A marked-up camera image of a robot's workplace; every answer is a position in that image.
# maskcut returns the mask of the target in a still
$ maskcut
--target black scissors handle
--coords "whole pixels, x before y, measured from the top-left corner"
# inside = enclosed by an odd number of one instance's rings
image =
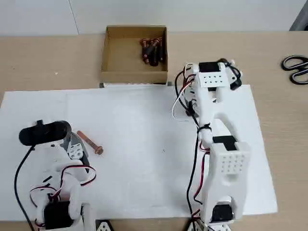
[[[287,66],[286,63],[289,60],[300,60],[301,62],[295,65]],[[308,73],[308,58],[302,55],[290,55],[283,59],[281,62],[281,68],[285,71],[292,71],[292,70],[298,70],[297,72],[294,72],[290,75],[290,81],[297,85],[306,85],[308,84],[308,80],[306,81],[300,81],[297,79],[298,76],[304,75]]]

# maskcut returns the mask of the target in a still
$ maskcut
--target wooden table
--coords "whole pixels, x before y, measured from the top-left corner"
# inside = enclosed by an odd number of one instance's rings
[[[292,84],[280,61],[308,56],[307,32],[170,33],[172,81],[185,62],[235,59],[251,84],[278,200],[277,214],[244,217],[234,231],[304,230],[308,226],[308,86]],[[0,38],[0,92],[98,88],[103,35]],[[115,230],[183,229],[186,219],[126,219]],[[1,230],[21,230],[24,222],[1,222]]]

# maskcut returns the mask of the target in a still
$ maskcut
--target white paper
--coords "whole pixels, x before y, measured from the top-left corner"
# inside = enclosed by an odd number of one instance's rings
[[[233,100],[243,123],[240,133],[253,152],[244,213],[273,213],[277,211],[276,196],[253,96],[249,86],[235,92]],[[173,87],[164,86],[5,93],[0,110],[0,174],[5,176],[0,220],[25,219],[13,193],[14,173],[28,149],[19,142],[18,134],[38,119],[44,123],[67,120],[73,130],[83,131],[103,146],[103,155],[97,156],[86,145],[97,179],[81,192],[82,199],[96,210],[96,218],[189,217],[186,188],[196,127],[193,122],[172,118],[174,96]],[[234,116],[232,105],[224,108]],[[180,107],[176,115],[186,116]],[[31,153],[18,180],[20,199],[31,218],[35,208],[28,192],[52,158],[44,155],[43,148],[38,146]],[[201,158],[199,153],[191,195],[199,184]]]

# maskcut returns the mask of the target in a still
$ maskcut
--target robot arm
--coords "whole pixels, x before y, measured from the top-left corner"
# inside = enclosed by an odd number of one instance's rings
[[[36,225],[46,230],[94,231],[91,207],[82,203],[80,190],[95,179],[96,173],[89,166],[82,140],[70,125],[66,121],[46,125],[38,121],[37,125],[23,129],[19,139],[27,146],[43,144],[45,156],[52,156],[54,161],[48,163],[50,168],[43,172],[39,186],[30,191],[30,199],[37,208]]]
[[[205,148],[210,148],[209,173],[203,186],[201,219],[205,224],[231,223],[240,219],[246,199],[247,171],[250,147],[239,139],[236,126],[228,115],[220,111],[220,104],[230,98],[233,90],[241,86],[242,73],[234,62],[225,59],[217,62],[192,65],[194,80],[191,90],[185,92],[187,106],[193,105],[198,117],[198,136]],[[220,119],[231,135],[213,136]]]

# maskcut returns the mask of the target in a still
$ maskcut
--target open cardboard box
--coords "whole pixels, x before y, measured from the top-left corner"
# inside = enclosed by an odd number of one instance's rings
[[[162,37],[166,60],[150,66],[142,60],[140,40]],[[168,72],[165,26],[107,26],[103,49],[102,81],[105,83],[166,83]]]

